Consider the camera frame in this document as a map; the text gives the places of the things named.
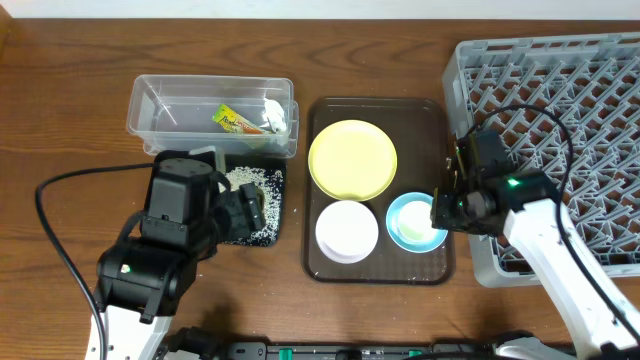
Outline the white tissue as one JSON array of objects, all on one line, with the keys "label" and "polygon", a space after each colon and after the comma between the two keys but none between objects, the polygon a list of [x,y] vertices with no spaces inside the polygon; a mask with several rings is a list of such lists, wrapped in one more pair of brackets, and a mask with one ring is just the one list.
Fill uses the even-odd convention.
[{"label": "white tissue", "polygon": [[269,123],[272,132],[282,134],[287,130],[285,111],[278,101],[265,100],[263,118]]}]

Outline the white bowl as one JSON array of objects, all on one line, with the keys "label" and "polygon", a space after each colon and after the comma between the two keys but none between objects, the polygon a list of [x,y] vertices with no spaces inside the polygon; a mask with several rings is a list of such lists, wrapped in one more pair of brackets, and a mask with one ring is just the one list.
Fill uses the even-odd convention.
[{"label": "white bowl", "polygon": [[327,258],[339,264],[354,264],[376,247],[379,225],[373,212],[362,203],[336,201],[320,213],[315,238]]}]

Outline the pale green cup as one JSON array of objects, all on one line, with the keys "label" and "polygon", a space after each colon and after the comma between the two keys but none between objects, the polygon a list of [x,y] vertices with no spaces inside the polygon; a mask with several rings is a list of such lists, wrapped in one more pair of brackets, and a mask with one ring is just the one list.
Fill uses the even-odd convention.
[{"label": "pale green cup", "polygon": [[412,243],[431,242],[437,230],[430,219],[431,205],[425,201],[411,201],[404,205],[398,214],[400,234]]}]

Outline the green snack wrapper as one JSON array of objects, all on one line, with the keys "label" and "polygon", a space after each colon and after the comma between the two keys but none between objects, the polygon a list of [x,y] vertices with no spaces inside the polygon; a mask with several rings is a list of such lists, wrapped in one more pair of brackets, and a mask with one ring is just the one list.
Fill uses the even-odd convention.
[{"label": "green snack wrapper", "polygon": [[225,104],[221,104],[212,117],[227,133],[263,135],[266,131],[254,125]]}]

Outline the food scraps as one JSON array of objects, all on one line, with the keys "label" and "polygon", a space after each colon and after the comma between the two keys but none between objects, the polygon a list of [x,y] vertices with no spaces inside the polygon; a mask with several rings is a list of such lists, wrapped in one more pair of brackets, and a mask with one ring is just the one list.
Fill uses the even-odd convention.
[{"label": "food scraps", "polygon": [[281,213],[284,197],[284,171],[281,169],[265,169],[249,166],[238,166],[226,173],[226,178],[233,191],[241,185],[252,183],[262,191],[263,215],[265,226],[249,237],[237,238],[225,241],[225,244],[270,247],[273,246],[279,236]]}]

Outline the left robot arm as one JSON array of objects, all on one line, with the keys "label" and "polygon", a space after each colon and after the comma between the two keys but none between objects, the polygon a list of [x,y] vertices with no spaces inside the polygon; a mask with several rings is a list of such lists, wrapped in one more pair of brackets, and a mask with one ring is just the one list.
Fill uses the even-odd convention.
[{"label": "left robot arm", "polygon": [[197,328],[170,334],[198,264],[218,244],[265,225],[263,194],[233,189],[223,173],[193,158],[156,162],[143,210],[100,257],[89,359],[222,359],[224,346]]}]

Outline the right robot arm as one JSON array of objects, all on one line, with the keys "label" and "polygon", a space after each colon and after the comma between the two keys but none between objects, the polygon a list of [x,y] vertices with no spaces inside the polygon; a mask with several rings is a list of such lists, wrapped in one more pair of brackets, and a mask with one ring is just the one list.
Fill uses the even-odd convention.
[{"label": "right robot arm", "polygon": [[638,309],[595,260],[543,172],[435,190],[431,221],[436,229],[504,236],[560,313],[577,358],[638,358]]}]

